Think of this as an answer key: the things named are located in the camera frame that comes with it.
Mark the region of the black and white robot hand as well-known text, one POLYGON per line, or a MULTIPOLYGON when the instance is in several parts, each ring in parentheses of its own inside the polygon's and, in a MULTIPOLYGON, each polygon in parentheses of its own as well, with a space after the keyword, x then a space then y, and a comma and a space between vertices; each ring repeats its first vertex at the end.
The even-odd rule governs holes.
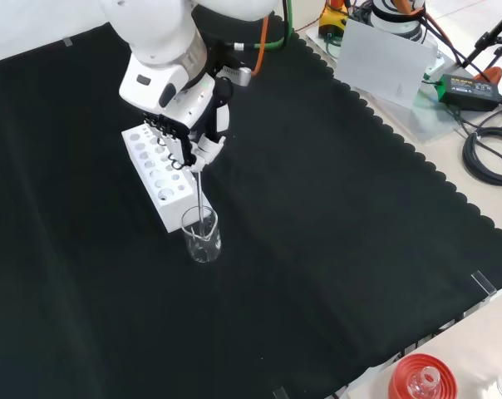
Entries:
POLYGON ((233 94, 227 77, 204 76, 174 96, 160 115, 144 114, 145 125, 169 151, 174 168, 199 173, 215 160, 229 130, 233 94))

